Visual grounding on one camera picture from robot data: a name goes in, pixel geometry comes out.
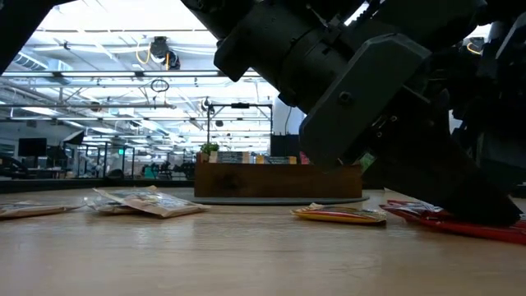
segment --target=ceiling light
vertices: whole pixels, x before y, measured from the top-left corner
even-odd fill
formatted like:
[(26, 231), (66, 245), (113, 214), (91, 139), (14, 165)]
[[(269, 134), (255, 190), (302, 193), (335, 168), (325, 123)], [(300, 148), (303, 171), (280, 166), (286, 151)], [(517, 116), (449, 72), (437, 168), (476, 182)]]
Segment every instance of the ceiling light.
[(53, 77), (52, 72), (4, 72), (3, 77)]
[(92, 130), (96, 132), (102, 132), (102, 133), (116, 133), (114, 129), (106, 128), (106, 127), (91, 127)]
[(100, 142), (83, 142), (82, 145), (89, 145), (89, 146), (104, 146), (104, 143), (100, 143)]
[(73, 126), (73, 127), (78, 127), (78, 128), (84, 128), (85, 126), (83, 126), (82, 124), (79, 124), (79, 123), (74, 123), (74, 122), (71, 122), (71, 121), (65, 121), (65, 123)]
[(132, 64), (133, 67), (138, 67), (139, 69), (141, 69), (142, 71), (144, 71), (145, 69), (139, 65), (139, 64)]
[(244, 77), (259, 77), (259, 75), (256, 71), (247, 71), (245, 74), (243, 74)]
[(48, 115), (48, 116), (62, 115), (62, 113), (54, 111), (52, 109), (48, 109), (48, 108), (24, 107), (22, 109), (24, 109), (25, 111), (30, 111), (30, 112), (33, 112), (33, 113), (38, 113), (38, 114)]
[(145, 139), (133, 139), (132, 141), (138, 144), (148, 144), (148, 140)]
[(100, 118), (105, 121), (142, 120), (142, 118)]
[(81, 120), (81, 121), (97, 121), (98, 118), (57, 118), (58, 120)]
[(45, 121), (45, 120), (53, 120), (52, 118), (37, 118), (37, 117), (23, 117), (23, 118), (7, 118), (9, 120), (38, 120), (38, 121)]
[(132, 77), (135, 72), (62, 72), (64, 77)]
[(222, 76), (218, 71), (148, 71), (145, 76), (155, 77), (217, 77)]
[(344, 25), (350, 25), (351, 22), (358, 19), (358, 17), (369, 7), (369, 4), (363, 3), (345, 22)]

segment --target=desk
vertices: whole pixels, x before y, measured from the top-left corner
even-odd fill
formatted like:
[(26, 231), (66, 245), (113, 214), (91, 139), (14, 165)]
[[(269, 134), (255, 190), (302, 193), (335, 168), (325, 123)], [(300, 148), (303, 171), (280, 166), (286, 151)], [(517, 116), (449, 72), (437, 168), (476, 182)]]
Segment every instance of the desk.
[[(373, 209), (407, 198), (364, 195)], [(0, 199), (79, 203), (96, 196), (85, 189)], [(525, 200), (516, 202), (526, 209)], [(391, 214), (385, 227), (299, 220), (289, 213), (294, 208), (213, 206), (162, 220), (84, 207), (0, 221), (0, 295), (495, 296), (526, 289), (525, 246), (438, 233)]]
[(66, 178), (67, 171), (65, 169), (28, 169), (30, 175), (34, 175), (35, 178), (47, 178), (51, 176), (52, 179), (59, 179), (61, 174), (63, 178)]

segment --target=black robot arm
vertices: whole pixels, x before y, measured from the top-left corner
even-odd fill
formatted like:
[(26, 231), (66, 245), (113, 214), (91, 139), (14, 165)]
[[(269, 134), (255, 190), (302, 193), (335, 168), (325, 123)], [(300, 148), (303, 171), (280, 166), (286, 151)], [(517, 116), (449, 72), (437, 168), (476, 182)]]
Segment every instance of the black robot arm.
[[(368, 153), (376, 161), (363, 175), (366, 182), (472, 222), (513, 224), (519, 218), (507, 192), (450, 136), (448, 112), (480, 102), (476, 92), (460, 95), (470, 86), (462, 83), (498, 85), (501, 69), (510, 70), (494, 59), (500, 54), (513, 60), (520, 51), (501, 49), (502, 35), (513, 30), (502, 24), (519, 20), (524, 5), (371, 0), (346, 26), (362, 1), (182, 1), (218, 38), (215, 65), (221, 71), (237, 81), (252, 68), (279, 90), (283, 102), (307, 113), (300, 139), (315, 164), (333, 169)], [(493, 58), (468, 52), (464, 37), (489, 22), (503, 27)], [(522, 31), (510, 42), (520, 40)], [(490, 66), (482, 66), (488, 57)], [(483, 94), (498, 95), (499, 87)], [(471, 118), (481, 116), (472, 113)], [(477, 127), (475, 134), (486, 131), (463, 120)]]

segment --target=computer screen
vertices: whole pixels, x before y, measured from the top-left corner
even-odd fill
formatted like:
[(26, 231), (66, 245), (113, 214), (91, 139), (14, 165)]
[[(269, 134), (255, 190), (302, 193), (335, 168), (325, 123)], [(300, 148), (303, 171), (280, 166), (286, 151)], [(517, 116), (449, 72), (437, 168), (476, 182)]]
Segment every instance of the computer screen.
[(18, 140), (18, 156), (46, 156), (48, 139), (21, 138)]

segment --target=plastic bag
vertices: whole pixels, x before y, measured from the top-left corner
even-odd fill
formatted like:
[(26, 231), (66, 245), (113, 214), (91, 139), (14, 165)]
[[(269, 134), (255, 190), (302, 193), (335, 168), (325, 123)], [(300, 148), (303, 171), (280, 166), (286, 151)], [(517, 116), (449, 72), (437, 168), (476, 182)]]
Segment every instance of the plastic bag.
[(83, 205), (42, 205), (35, 201), (21, 201), (0, 205), (0, 219), (51, 215), (81, 208)]
[(141, 213), (141, 210), (134, 209), (130, 206), (123, 205), (121, 202), (113, 201), (107, 198), (85, 198), (85, 204), (100, 213), (110, 215), (130, 215)]
[(106, 192), (101, 189), (94, 190), (103, 197), (120, 202), (134, 209), (159, 215), (162, 218), (199, 213), (210, 208), (209, 206), (185, 201), (169, 194), (158, 192), (155, 186), (117, 190), (114, 192)]
[(293, 215), (308, 220), (321, 220), (349, 224), (385, 224), (385, 212), (359, 210), (346, 206), (323, 206), (315, 203), (308, 207), (291, 210)]

